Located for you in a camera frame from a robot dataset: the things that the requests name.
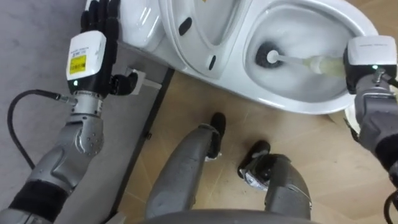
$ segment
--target toilet brush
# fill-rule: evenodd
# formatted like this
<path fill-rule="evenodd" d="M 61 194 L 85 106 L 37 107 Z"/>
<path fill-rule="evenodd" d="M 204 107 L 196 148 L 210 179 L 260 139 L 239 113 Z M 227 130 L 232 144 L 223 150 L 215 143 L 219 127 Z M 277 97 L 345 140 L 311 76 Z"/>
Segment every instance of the toilet brush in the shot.
<path fill-rule="evenodd" d="M 278 68 L 284 63 L 303 65 L 315 74 L 345 77 L 342 58 L 329 56 L 313 56 L 296 58 L 283 55 L 283 52 L 273 42 L 264 42 L 257 51 L 256 64 L 263 68 Z"/>

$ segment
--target toilet seat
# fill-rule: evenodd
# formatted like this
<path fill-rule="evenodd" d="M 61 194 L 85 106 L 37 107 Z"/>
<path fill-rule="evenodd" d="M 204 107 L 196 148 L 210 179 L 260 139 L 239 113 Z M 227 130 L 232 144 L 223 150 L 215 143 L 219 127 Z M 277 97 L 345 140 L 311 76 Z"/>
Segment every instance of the toilet seat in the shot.
<path fill-rule="evenodd" d="M 196 72 L 210 78 L 221 76 L 250 3 L 251 0 L 227 3 L 217 0 L 159 0 L 165 33 L 178 56 Z M 225 10 L 217 10 L 221 8 L 230 8 L 230 11 L 222 13 Z M 206 30 L 211 29 L 209 22 L 217 17 L 223 17 L 221 25 L 224 23 L 226 26 L 221 26 L 221 30 Z"/>

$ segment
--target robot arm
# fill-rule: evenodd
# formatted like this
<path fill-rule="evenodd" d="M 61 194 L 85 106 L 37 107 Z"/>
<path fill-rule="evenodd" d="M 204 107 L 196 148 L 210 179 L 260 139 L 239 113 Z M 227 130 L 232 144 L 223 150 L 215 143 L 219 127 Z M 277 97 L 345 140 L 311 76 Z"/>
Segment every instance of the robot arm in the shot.
<path fill-rule="evenodd" d="M 396 85 L 397 49 L 388 36 L 356 37 L 349 41 L 344 64 L 348 91 L 356 94 L 355 139 L 371 151 L 395 177 L 398 161 L 398 104 L 390 85 Z M 392 179 L 398 187 L 397 180 Z"/>
<path fill-rule="evenodd" d="M 135 73 L 111 75 L 118 47 L 119 2 L 94 0 L 82 14 L 81 34 L 72 38 L 68 56 L 67 80 L 73 97 L 63 101 L 73 106 L 70 117 L 57 143 L 33 169 L 9 208 L 0 212 L 0 223 L 53 223 L 102 149 L 103 100 L 108 94 L 128 95 L 134 90 Z"/>

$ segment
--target toilet brush head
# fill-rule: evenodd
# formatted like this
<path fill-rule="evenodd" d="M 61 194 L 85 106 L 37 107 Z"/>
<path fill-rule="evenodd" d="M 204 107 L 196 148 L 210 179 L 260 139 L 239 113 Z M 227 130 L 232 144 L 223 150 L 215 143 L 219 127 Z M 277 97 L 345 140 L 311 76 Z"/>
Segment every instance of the toilet brush head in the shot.
<path fill-rule="evenodd" d="M 256 64 L 263 68 L 278 68 L 284 63 L 274 59 L 275 55 L 283 54 L 275 43 L 267 41 L 261 44 L 256 54 Z"/>

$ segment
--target toilet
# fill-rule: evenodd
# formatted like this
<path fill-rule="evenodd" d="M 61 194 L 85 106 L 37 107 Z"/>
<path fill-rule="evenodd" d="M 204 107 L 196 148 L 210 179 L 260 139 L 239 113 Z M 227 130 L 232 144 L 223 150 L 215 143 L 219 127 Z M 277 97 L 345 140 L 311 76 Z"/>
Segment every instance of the toilet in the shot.
<path fill-rule="evenodd" d="M 281 110 L 330 114 L 353 104 L 345 79 L 300 65 L 262 68 L 273 41 L 294 57 L 342 57 L 350 38 L 378 35 L 344 0 L 121 0 L 124 43 L 218 88 Z"/>

